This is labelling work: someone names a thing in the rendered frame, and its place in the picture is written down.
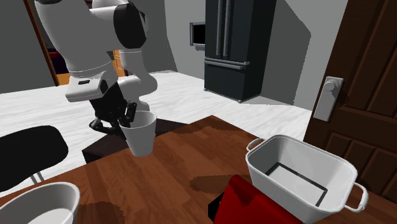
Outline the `black refrigerator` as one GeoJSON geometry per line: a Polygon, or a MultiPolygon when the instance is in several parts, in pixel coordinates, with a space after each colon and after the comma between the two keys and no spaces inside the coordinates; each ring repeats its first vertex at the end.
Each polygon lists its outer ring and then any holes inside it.
{"type": "Polygon", "coordinates": [[[277,0],[206,0],[204,89],[237,102],[261,93],[277,0]]]}

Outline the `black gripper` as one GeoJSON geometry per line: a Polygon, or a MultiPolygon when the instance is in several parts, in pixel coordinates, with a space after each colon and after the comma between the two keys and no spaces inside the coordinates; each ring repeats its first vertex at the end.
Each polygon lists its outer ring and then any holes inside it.
{"type": "Polygon", "coordinates": [[[97,132],[124,137],[117,123],[119,122],[122,127],[130,128],[135,118],[137,103],[126,102],[117,82],[108,87],[106,81],[101,81],[100,91],[103,93],[101,98],[90,100],[96,118],[89,123],[89,127],[97,132]],[[101,120],[109,122],[111,127],[103,126],[101,120]]]}

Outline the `white cup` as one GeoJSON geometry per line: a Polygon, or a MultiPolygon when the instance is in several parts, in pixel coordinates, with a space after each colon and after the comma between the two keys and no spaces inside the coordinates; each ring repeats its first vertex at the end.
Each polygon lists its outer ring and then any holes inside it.
{"type": "Polygon", "coordinates": [[[126,142],[135,157],[145,157],[153,151],[157,116],[150,111],[136,111],[129,126],[120,123],[126,142]]]}

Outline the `white round bowl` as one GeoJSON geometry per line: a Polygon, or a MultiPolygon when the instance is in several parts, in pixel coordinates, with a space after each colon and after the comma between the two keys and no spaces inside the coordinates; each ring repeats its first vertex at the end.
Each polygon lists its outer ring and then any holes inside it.
{"type": "Polygon", "coordinates": [[[0,207],[0,224],[76,224],[79,188],[56,182],[33,188],[0,207]]]}

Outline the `grey framed black wall screen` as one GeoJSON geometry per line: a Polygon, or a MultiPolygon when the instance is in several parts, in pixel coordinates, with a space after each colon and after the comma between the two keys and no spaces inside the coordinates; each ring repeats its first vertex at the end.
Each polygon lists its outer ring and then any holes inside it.
{"type": "Polygon", "coordinates": [[[205,50],[205,22],[190,22],[190,45],[205,50]]]}

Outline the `brown doorway frame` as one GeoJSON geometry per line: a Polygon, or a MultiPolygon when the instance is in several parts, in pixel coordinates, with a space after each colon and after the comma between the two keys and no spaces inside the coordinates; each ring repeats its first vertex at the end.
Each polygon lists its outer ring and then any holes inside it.
{"type": "Polygon", "coordinates": [[[28,14],[28,16],[29,16],[29,18],[31,20],[34,32],[36,33],[36,37],[38,39],[39,45],[40,45],[41,50],[43,52],[43,56],[45,58],[47,66],[49,68],[53,83],[57,87],[57,86],[59,86],[59,80],[57,78],[55,69],[53,67],[50,55],[48,53],[47,46],[46,46],[45,41],[43,39],[43,35],[41,34],[41,31],[40,31],[40,28],[39,28],[39,24],[38,24],[38,20],[37,20],[37,16],[36,16],[36,14],[35,14],[35,12],[33,10],[31,2],[29,0],[23,0],[23,2],[25,4],[26,10],[27,10],[27,14],[28,14]]]}

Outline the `red box-shaped appliance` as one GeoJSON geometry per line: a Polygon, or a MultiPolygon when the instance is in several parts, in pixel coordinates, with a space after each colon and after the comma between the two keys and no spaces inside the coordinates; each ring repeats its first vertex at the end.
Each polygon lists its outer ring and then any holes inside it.
{"type": "Polygon", "coordinates": [[[207,215],[213,224],[303,224],[239,175],[208,204],[207,215]]]}

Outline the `black chair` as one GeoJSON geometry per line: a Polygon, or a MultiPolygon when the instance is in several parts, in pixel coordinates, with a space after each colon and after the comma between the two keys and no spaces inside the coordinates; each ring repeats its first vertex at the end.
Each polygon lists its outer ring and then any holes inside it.
{"type": "Polygon", "coordinates": [[[0,137],[0,192],[63,161],[69,148],[51,125],[20,130],[0,137]]]}

